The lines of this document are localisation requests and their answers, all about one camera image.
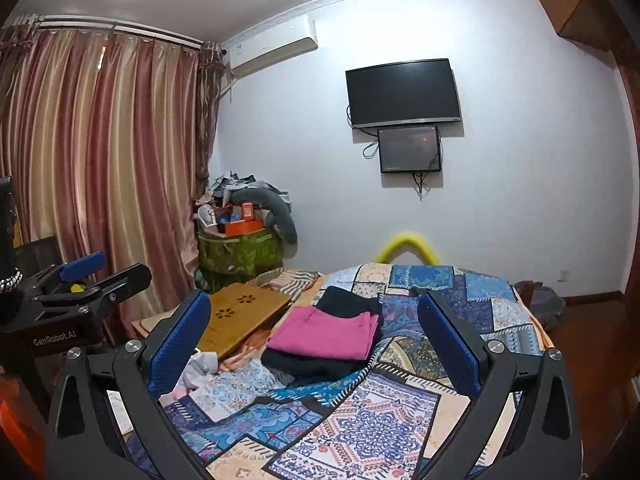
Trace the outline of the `brown wooden cabinet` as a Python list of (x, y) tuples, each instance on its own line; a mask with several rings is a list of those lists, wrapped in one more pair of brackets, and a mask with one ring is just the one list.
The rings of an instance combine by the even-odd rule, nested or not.
[(608, 0), (539, 0), (555, 32), (603, 52), (624, 42), (626, 28)]

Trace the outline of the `green fabric storage box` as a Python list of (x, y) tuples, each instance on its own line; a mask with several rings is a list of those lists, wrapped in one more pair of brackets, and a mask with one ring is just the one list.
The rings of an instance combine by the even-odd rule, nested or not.
[(226, 238), (198, 233), (195, 283), (206, 292), (216, 292), (232, 283), (245, 283), (277, 269), (282, 260), (280, 238), (268, 229)]

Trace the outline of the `grey stuffed toy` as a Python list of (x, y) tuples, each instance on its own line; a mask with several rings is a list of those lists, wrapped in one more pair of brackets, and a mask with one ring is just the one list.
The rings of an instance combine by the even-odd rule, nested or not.
[(297, 243), (297, 231), (290, 206), (278, 193), (266, 188), (239, 188), (230, 192), (230, 202), (233, 205), (251, 203), (268, 211), (266, 220), (268, 228), (276, 229), (286, 244)]

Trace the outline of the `white crumpled cloth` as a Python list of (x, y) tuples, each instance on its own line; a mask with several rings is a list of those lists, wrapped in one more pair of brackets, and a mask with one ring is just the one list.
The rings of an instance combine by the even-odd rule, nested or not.
[(196, 390), (218, 372), (218, 356), (213, 351), (195, 351), (186, 362), (177, 386), (188, 391)]

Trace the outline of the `pink pants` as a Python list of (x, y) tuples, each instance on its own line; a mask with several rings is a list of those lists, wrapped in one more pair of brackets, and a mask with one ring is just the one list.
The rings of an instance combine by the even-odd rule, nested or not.
[(370, 312), (338, 318), (316, 307), (297, 307), (272, 333), (267, 348), (306, 358), (363, 361), (370, 354), (379, 320)]

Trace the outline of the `dark teal folded garment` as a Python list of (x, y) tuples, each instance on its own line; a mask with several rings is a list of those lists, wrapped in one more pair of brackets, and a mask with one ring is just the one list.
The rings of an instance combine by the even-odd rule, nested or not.
[(330, 286), (272, 332), (262, 365), (298, 382), (335, 382), (366, 366), (383, 323), (378, 297)]

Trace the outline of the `dark backpack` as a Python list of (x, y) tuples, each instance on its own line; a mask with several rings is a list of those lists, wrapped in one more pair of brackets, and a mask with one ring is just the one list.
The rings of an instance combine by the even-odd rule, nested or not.
[(520, 281), (514, 285), (523, 304), (547, 331), (551, 332), (560, 325), (566, 309), (566, 301), (551, 287), (534, 281)]

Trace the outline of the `wall mounted black television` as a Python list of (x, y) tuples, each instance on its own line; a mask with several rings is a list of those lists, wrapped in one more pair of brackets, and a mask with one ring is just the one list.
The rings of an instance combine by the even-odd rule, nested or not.
[(350, 122), (356, 128), (462, 119), (454, 72), (446, 58), (355, 68), (345, 77)]

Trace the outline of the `small wall mounted monitor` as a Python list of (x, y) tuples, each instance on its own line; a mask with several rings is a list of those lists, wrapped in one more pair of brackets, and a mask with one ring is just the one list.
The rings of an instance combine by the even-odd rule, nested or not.
[(378, 130), (382, 174), (426, 174), (442, 170), (439, 131), (435, 126)]

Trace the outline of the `patchwork patterned bedspread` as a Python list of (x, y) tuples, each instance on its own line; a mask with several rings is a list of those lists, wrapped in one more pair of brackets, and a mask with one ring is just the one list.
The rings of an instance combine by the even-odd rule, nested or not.
[(321, 307), (328, 292), (371, 299), (380, 340), (359, 370), (296, 382), (265, 344), (248, 344), (171, 399), (165, 415), (216, 479), (413, 479), (470, 407), (424, 335), (416, 292), (437, 292), (486, 340), (539, 356), (549, 347), (533, 315), (502, 278), (452, 266), (363, 263), (304, 292)]

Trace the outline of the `orange box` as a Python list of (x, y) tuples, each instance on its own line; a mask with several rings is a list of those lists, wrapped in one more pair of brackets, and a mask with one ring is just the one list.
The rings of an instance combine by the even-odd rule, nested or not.
[(228, 204), (217, 210), (216, 214), (217, 230), (225, 237), (248, 235), (264, 228), (256, 207), (249, 202)]

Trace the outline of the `white air conditioner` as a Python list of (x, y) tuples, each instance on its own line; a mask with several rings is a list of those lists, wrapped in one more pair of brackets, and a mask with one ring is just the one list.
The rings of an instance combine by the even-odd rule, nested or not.
[(308, 15), (270, 27), (248, 30), (224, 44), (226, 74), (240, 79), (318, 49), (314, 21)]

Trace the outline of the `wooden lap desk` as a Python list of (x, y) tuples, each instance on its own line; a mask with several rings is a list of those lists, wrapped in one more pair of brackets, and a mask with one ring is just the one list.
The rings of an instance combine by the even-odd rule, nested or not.
[(196, 348), (223, 360), (291, 303), (283, 292), (234, 283), (209, 296), (210, 320)]

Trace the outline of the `yellow curved pillow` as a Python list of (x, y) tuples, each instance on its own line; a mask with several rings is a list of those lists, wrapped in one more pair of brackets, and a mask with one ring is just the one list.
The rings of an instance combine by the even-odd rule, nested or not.
[(440, 258), (433, 247), (415, 232), (401, 232), (387, 242), (375, 257), (376, 263), (391, 263), (404, 252), (412, 252), (423, 264), (439, 266)]

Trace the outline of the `striped pink beige curtain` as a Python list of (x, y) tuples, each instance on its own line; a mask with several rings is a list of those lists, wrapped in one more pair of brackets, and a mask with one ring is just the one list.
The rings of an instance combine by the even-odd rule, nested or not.
[(208, 180), (221, 48), (36, 24), (1, 32), (1, 171), (23, 240), (53, 236), (65, 260), (106, 272), (143, 263), (150, 287), (106, 320), (110, 336), (193, 288), (195, 201)]

